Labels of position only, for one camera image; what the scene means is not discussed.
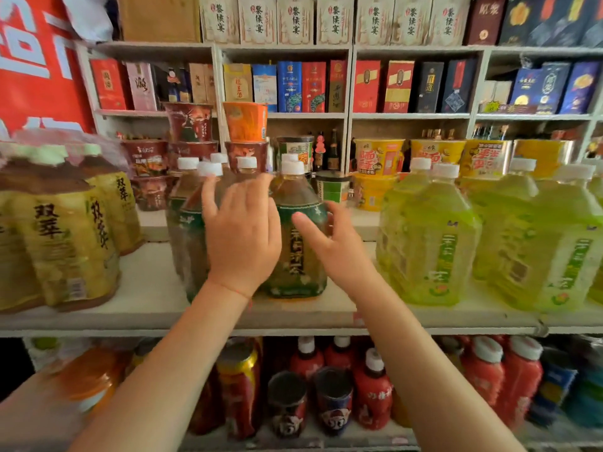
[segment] forearm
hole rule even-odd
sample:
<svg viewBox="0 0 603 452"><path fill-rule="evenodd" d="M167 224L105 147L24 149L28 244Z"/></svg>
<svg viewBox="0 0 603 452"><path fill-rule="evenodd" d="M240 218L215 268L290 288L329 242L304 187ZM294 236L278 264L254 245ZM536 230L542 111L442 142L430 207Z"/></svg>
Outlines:
<svg viewBox="0 0 603 452"><path fill-rule="evenodd" d="M371 274L353 299L423 450L524 450L381 276Z"/></svg>
<svg viewBox="0 0 603 452"><path fill-rule="evenodd" d="M172 330L124 381L70 452L175 451L247 301L206 282Z"/></svg>

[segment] large beverage bottle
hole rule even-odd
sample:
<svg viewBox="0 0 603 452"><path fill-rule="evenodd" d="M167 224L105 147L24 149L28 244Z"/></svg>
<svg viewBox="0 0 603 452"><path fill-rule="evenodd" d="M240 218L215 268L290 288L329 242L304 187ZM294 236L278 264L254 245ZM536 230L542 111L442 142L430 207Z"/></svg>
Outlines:
<svg viewBox="0 0 603 452"><path fill-rule="evenodd" d="M0 313L17 312L44 304L34 265L25 248L13 202L31 180L30 146L0 143L7 163L0 169Z"/></svg>
<svg viewBox="0 0 603 452"><path fill-rule="evenodd" d="M215 195L218 206L222 202L222 197L227 189L226 184L222 181L222 165L220 163L202 161L197 167L201 182L180 208L180 227L184 233L182 273L186 297L190 302L195 299L209 274L205 222L203 221L203 204L201 202L203 182L209 175L215 175L218 178Z"/></svg>
<svg viewBox="0 0 603 452"><path fill-rule="evenodd" d="M53 148L34 149L37 177L13 201L17 226L48 305L94 307L117 289L119 256L102 195Z"/></svg>
<svg viewBox="0 0 603 452"><path fill-rule="evenodd" d="M389 272L391 253L395 253L396 244L400 241L404 204L409 197L427 186L430 170L431 159L412 159L411 174L396 182L394 188L386 191L383 196L376 250L377 261L383 272Z"/></svg>
<svg viewBox="0 0 603 452"><path fill-rule="evenodd" d="M509 305L553 312L584 303L603 257L603 208L586 188L594 170L563 165L528 212L506 219L489 281Z"/></svg>
<svg viewBox="0 0 603 452"><path fill-rule="evenodd" d="M301 161L283 161L281 179L271 186L280 215L282 250L274 271L264 283L275 298L311 298L327 286L327 274L316 253L291 222L296 212L304 213L327 233L327 211L306 180Z"/></svg>
<svg viewBox="0 0 603 452"><path fill-rule="evenodd" d="M589 182L588 189L597 198L599 205L603 207L603 160L584 159L582 163L595 167L595 175L591 182ZM589 290L589 296L598 303L603 303L603 266L599 266L599 271Z"/></svg>
<svg viewBox="0 0 603 452"><path fill-rule="evenodd" d="M78 166L104 196L107 219L120 256L137 250L145 242L136 212L136 200L128 176L102 157L98 144L84 145L84 160Z"/></svg>
<svg viewBox="0 0 603 452"><path fill-rule="evenodd" d="M483 281L497 263L497 251L501 245L505 218L519 215L529 201L538 194L538 187L531 176L536 168L534 159L512 159L509 173L491 189L468 193L473 209L482 219L482 237L473 262L473 277Z"/></svg>
<svg viewBox="0 0 603 452"><path fill-rule="evenodd" d="M178 159L178 172L180 179L170 192L165 218L168 223L168 235L172 249L174 268L180 279L184 280L183 260L184 256L184 230L180 227L180 209L186 200L198 189L201 178L197 166L199 159L196 157L180 157Z"/></svg>
<svg viewBox="0 0 603 452"><path fill-rule="evenodd" d="M458 172L458 165L433 165L432 182L406 202L395 263L407 303L454 305L469 279L482 224L454 184Z"/></svg>

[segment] hand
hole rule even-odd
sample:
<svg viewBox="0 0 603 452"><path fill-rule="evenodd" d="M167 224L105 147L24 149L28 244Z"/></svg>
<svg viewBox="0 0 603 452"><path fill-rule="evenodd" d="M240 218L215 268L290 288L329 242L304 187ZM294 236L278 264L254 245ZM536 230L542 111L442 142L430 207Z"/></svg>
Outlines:
<svg viewBox="0 0 603 452"><path fill-rule="evenodd" d="M333 236L329 239L305 214L295 213L291 220L304 241L316 252L328 276L352 297L372 276L379 277L364 249L362 239L351 224L350 213L342 205L326 201L333 214Z"/></svg>
<svg viewBox="0 0 603 452"><path fill-rule="evenodd" d="M215 202L216 179L203 185L203 220L206 228L208 280L248 298L268 279L280 256L280 218L268 197L273 177L230 186L220 209Z"/></svg>

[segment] blue box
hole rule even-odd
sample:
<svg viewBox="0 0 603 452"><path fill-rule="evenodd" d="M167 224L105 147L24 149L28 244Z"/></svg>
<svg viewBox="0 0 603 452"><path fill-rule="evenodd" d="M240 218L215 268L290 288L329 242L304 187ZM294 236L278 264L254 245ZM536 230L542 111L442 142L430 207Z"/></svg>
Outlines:
<svg viewBox="0 0 603 452"><path fill-rule="evenodd" d="M269 113L279 112L276 65L252 65L253 101L268 105Z"/></svg>
<svg viewBox="0 0 603 452"><path fill-rule="evenodd" d="M277 65L279 113L302 112L302 62L279 62Z"/></svg>
<svg viewBox="0 0 603 452"><path fill-rule="evenodd" d="M595 92L600 62L576 62L569 77L559 114L585 114Z"/></svg>
<svg viewBox="0 0 603 452"><path fill-rule="evenodd" d="M513 92L509 104L537 105L540 103L540 89L537 87L542 70L520 68L517 70Z"/></svg>
<svg viewBox="0 0 603 452"><path fill-rule="evenodd" d="M536 87L540 90L540 99L536 114L556 114L562 99L563 89L568 82L568 62L545 62Z"/></svg>

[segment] red box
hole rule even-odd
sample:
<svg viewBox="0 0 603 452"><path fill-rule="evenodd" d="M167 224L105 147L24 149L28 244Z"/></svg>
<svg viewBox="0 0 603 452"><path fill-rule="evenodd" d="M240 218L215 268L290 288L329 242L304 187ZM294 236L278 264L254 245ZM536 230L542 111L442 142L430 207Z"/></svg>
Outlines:
<svg viewBox="0 0 603 452"><path fill-rule="evenodd" d="M304 62L302 66L302 113L324 113L327 62Z"/></svg>
<svg viewBox="0 0 603 452"><path fill-rule="evenodd" d="M379 98L379 60L358 60L354 75L354 112L376 113Z"/></svg>
<svg viewBox="0 0 603 452"><path fill-rule="evenodd" d="M414 61L391 60L385 77L384 113L407 113Z"/></svg>
<svg viewBox="0 0 603 452"><path fill-rule="evenodd" d="M113 58L90 60L101 109L131 110L132 94L124 64Z"/></svg>

